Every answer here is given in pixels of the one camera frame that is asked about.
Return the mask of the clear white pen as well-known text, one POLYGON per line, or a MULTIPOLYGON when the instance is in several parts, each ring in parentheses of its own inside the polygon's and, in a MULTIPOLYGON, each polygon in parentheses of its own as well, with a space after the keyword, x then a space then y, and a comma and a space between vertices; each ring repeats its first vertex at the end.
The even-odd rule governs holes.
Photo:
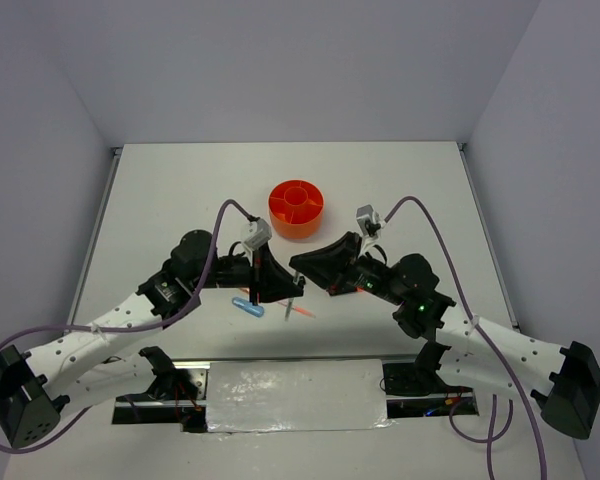
MULTIPOLYGON (((294 285, 296 287, 298 287, 300 290, 303 289, 303 282, 304 282, 304 280, 303 280, 303 277, 301 276, 301 274, 300 274, 299 271, 295 271, 294 272, 294 279, 293 279, 293 281, 294 281, 294 285)), ((285 307, 285 314, 284 314, 284 321, 285 322, 288 322, 289 319, 290 319, 292 308, 294 306, 294 301, 295 301, 294 297, 290 297, 287 300, 287 305, 285 307)))

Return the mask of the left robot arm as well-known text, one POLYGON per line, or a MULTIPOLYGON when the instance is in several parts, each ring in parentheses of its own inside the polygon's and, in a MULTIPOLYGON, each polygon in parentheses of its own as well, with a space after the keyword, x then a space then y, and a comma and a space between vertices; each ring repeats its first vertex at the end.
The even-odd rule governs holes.
POLYGON ((57 326, 60 337, 20 351, 17 335, 0 344, 0 427, 9 453, 29 453, 58 439, 66 417, 110 398, 147 392, 162 399, 173 392, 192 398, 198 388, 159 347, 123 351, 192 313, 204 289, 246 288, 254 305, 299 298, 305 280, 273 256, 270 235, 248 224, 241 254, 219 256, 217 236, 186 233, 161 269, 121 304, 88 324, 57 326))

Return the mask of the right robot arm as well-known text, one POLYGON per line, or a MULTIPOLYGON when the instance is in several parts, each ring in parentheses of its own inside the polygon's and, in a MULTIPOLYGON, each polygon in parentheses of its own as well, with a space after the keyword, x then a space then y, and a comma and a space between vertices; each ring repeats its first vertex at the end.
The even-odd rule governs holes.
POLYGON ((538 406, 542 420, 574 439, 590 437, 600 405, 600 366, 579 342, 543 342, 486 319, 470 320, 451 297, 437 291, 438 277, 420 254, 394 265, 361 251, 346 233, 335 243, 290 260, 331 296, 362 290, 396 306, 392 317, 409 337, 424 340, 406 371, 389 370, 393 395, 427 395, 465 387, 538 406))

